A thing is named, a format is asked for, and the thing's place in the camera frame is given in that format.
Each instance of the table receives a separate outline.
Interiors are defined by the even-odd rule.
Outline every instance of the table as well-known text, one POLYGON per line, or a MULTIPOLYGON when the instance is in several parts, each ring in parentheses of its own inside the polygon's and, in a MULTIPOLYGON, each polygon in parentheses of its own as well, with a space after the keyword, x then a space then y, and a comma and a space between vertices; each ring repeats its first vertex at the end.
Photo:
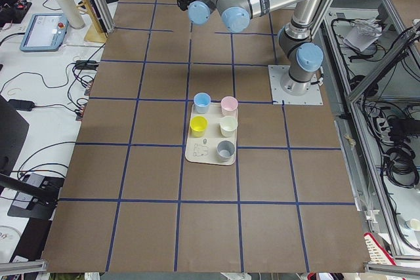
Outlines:
POLYGON ((43 253, 49 271, 362 271, 326 95, 272 105, 266 66, 284 62, 273 26, 291 13, 231 34, 217 15, 191 27, 175 0, 120 0, 43 253), (240 101, 232 166, 184 159, 197 92, 240 101))

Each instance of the gray cup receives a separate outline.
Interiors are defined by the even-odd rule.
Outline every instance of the gray cup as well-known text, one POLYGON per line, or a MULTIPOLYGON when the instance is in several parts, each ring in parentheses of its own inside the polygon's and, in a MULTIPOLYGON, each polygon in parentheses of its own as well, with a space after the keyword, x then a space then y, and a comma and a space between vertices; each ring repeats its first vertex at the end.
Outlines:
POLYGON ((221 161, 229 161, 235 154, 235 145, 230 141, 223 140, 217 145, 217 156, 221 161))

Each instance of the white tube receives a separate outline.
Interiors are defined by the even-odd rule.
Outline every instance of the white tube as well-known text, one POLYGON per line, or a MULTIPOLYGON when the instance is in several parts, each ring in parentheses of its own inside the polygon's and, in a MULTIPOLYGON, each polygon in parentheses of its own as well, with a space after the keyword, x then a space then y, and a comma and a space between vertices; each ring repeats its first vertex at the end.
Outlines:
POLYGON ((74 0, 56 0, 60 8, 63 10, 68 23, 74 29, 81 29, 85 26, 79 10, 74 3, 74 0))

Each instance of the pink cup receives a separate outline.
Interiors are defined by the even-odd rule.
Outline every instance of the pink cup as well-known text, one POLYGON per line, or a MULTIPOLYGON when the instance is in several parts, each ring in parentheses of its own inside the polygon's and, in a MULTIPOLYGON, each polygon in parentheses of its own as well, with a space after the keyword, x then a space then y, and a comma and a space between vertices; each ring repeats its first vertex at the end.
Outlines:
POLYGON ((238 100, 233 96, 225 96, 220 103, 223 116, 235 116, 238 109, 238 100))

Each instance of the blue cup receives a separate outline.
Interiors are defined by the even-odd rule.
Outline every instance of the blue cup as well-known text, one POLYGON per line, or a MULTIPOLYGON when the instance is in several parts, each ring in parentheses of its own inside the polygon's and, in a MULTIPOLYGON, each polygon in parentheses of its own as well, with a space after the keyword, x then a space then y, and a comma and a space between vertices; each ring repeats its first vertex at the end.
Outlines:
POLYGON ((194 97, 194 105, 199 114, 205 114, 210 108, 211 99, 207 93, 197 93, 194 97))

